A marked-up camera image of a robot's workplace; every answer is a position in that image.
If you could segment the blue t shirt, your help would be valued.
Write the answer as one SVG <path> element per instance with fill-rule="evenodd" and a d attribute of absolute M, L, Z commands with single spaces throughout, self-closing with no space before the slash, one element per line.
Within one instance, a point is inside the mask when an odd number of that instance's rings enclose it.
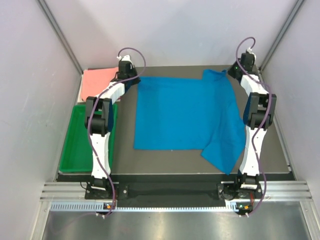
<path fill-rule="evenodd" d="M 246 143 L 226 71 L 205 69 L 201 79 L 143 76 L 137 86 L 136 150 L 200 150 L 230 174 Z"/>

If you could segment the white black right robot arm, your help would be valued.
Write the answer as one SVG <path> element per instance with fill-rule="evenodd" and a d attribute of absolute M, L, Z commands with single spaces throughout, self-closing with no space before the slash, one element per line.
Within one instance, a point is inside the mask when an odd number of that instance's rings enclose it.
<path fill-rule="evenodd" d="M 246 133 L 243 160 L 233 185 L 233 192 L 239 198 L 261 190 L 260 155 L 267 130 L 273 123 L 277 102 L 277 96 L 266 90 L 253 71 L 255 60 L 256 55 L 246 50 L 227 72 L 239 82 L 248 97 L 242 117 Z"/>

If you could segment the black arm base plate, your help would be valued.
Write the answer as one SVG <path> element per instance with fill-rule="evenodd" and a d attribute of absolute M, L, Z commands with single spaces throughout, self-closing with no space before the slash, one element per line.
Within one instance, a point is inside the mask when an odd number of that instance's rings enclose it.
<path fill-rule="evenodd" d="M 197 208 L 224 207 L 225 201 L 250 200 L 261 191 L 238 195 L 235 184 L 217 182 L 120 182 L 114 185 L 111 200 L 127 208 Z"/>

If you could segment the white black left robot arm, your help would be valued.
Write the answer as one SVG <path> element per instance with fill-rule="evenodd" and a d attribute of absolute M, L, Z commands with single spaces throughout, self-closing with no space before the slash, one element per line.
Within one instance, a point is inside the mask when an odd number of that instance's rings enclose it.
<path fill-rule="evenodd" d="M 115 189 L 111 180 L 110 146 L 115 128 L 114 105 L 132 85 L 140 82 L 129 55 L 119 58 L 118 71 L 106 89 L 85 102 L 84 125 L 92 149 L 93 168 L 86 187 L 86 199 L 112 199 Z"/>

